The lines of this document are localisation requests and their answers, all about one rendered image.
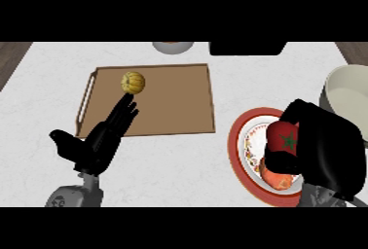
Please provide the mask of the small yellow pumpkin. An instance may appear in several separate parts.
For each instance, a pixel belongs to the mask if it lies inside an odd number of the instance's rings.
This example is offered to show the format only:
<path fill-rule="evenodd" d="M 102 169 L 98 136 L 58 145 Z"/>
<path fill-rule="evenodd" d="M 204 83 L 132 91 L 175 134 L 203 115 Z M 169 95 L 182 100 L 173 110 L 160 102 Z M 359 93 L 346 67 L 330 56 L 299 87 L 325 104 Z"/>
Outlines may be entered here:
<path fill-rule="evenodd" d="M 127 72 L 122 80 L 123 91 L 130 94 L 139 94 L 145 88 L 145 78 L 138 72 Z"/>

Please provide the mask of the pale white bowl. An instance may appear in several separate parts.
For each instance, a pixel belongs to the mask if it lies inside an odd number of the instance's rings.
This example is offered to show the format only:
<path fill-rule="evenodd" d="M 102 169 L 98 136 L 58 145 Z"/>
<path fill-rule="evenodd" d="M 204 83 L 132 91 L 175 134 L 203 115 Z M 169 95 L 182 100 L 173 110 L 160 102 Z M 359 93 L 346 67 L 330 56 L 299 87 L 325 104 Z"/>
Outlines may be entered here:
<path fill-rule="evenodd" d="M 333 70 L 321 92 L 320 107 L 358 126 L 368 147 L 368 66 L 349 64 Z"/>

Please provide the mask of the black appliance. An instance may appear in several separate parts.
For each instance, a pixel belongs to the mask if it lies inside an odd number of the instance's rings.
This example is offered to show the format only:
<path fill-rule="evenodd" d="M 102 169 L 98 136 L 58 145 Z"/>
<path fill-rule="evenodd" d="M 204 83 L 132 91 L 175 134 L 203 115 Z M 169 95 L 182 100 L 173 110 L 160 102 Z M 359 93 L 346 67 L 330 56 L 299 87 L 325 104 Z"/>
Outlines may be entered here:
<path fill-rule="evenodd" d="M 212 55 L 278 55 L 286 42 L 212 42 Z"/>

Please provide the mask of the red rimmed white plate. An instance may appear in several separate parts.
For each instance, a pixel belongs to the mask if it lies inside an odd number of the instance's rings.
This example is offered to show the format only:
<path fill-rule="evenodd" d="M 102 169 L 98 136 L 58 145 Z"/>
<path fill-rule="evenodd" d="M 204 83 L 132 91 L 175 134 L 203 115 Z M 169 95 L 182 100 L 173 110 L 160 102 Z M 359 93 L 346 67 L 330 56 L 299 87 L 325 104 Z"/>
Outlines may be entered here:
<path fill-rule="evenodd" d="M 302 177 L 293 178 L 287 190 L 277 191 L 256 171 L 265 155 L 266 127 L 281 114 L 281 110 L 262 107 L 240 115 L 229 132 L 228 154 L 237 178 L 253 196 L 274 206 L 296 207 L 302 194 Z"/>

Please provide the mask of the brown wooden tray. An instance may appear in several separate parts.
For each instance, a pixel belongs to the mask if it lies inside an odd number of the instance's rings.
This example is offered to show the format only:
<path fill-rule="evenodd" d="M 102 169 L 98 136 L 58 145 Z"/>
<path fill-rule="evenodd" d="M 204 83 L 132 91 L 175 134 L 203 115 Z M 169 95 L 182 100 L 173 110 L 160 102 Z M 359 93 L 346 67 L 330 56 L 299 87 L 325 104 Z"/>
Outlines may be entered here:
<path fill-rule="evenodd" d="M 77 115 L 77 138 L 102 122 L 122 97 L 123 76 L 138 72 L 145 88 L 133 97 L 138 116 L 127 136 L 216 131 L 210 69 L 206 63 L 98 67 L 91 73 Z"/>

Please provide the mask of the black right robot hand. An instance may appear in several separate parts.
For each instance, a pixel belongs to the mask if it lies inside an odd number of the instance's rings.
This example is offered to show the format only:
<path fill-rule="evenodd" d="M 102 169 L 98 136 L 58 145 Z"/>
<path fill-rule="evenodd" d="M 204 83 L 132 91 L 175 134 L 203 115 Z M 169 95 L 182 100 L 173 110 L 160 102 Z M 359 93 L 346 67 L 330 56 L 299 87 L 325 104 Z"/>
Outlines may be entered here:
<path fill-rule="evenodd" d="M 342 116 L 297 99 L 280 117 L 297 126 L 296 155 L 286 152 L 265 157 L 268 169 L 300 175 L 305 183 L 336 192 L 354 201 L 367 178 L 365 146 L 359 128 Z"/>

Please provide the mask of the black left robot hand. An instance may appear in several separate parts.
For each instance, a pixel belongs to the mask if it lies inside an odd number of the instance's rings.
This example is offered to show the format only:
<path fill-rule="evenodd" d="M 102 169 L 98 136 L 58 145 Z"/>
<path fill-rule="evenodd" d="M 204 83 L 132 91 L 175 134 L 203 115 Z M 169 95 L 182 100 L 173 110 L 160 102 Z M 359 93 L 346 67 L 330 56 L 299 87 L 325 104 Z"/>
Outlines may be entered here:
<path fill-rule="evenodd" d="M 108 169 L 136 115 L 136 102 L 133 95 L 127 93 L 107 120 L 96 125 L 85 140 L 61 129 L 51 132 L 58 155 L 76 164 L 74 171 L 98 177 Z"/>

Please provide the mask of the orange vegetable piece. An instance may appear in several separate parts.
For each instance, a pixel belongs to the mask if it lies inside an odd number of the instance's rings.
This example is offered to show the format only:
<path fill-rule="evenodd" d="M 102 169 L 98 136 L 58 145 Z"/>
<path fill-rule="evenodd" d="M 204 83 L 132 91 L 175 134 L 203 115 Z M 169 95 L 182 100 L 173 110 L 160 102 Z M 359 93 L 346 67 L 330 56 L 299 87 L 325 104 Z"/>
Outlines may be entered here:
<path fill-rule="evenodd" d="M 284 191 L 292 187 L 294 176 L 272 172 L 266 167 L 265 160 L 260 160 L 259 172 L 263 181 L 277 191 Z"/>

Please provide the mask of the grey round bowl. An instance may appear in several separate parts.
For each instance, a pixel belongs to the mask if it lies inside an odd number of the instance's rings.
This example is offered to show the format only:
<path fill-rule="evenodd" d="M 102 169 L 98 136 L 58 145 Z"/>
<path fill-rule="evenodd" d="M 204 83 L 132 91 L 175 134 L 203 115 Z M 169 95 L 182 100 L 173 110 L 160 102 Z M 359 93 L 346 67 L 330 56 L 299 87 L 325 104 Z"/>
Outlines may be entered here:
<path fill-rule="evenodd" d="M 194 43 L 192 42 L 154 42 L 156 50 L 163 54 L 181 54 L 187 52 Z"/>

